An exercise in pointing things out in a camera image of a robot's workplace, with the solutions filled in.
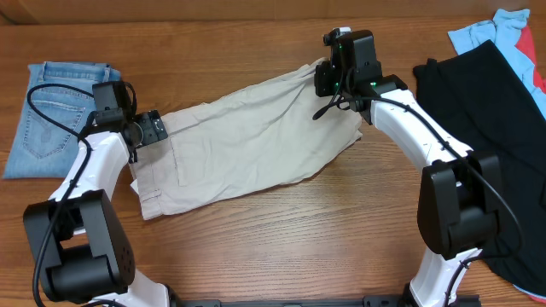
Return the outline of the beige khaki shorts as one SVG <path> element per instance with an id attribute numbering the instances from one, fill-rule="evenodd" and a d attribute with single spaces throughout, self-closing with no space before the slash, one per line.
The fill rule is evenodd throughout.
<path id="1" fill-rule="evenodd" d="M 142 216 L 175 215 L 314 176 L 361 137 L 361 117 L 315 94 L 314 64 L 162 116 L 168 137 L 131 167 Z"/>

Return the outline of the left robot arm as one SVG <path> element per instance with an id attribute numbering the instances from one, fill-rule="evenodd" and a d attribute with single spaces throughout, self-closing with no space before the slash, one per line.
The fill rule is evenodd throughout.
<path id="1" fill-rule="evenodd" d="M 32 294 L 43 305 L 179 306 L 167 285 L 136 267 L 131 243 L 111 204 L 120 172 L 137 162 L 137 150 L 167 138 L 157 111 L 137 111 L 131 84 L 94 84 L 96 104 L 84 128 L 67 133 L 78 140 L 78 156 L 66 179 L 45 202 L 23 215 L 35 261 Z"/>

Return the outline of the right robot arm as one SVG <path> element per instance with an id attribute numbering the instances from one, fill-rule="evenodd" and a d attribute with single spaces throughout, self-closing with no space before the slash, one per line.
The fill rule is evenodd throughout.
<path id="1" fill-rule="evenodd" d="M 338 27 L 323 37 L 330 57 L 314 84 L 330 108 L 351 110 L 389 136 L 421 175 L 417 225 L 426 250 L 416 276 L 399 295 L 369 295 L 365 306 L 479 306 L 456 291 L 484 243 L 501 228 L 500 168 L 493 154 L 458 141 L 417 103 L 398 76 L 384 75 L 369 30 Z"/>

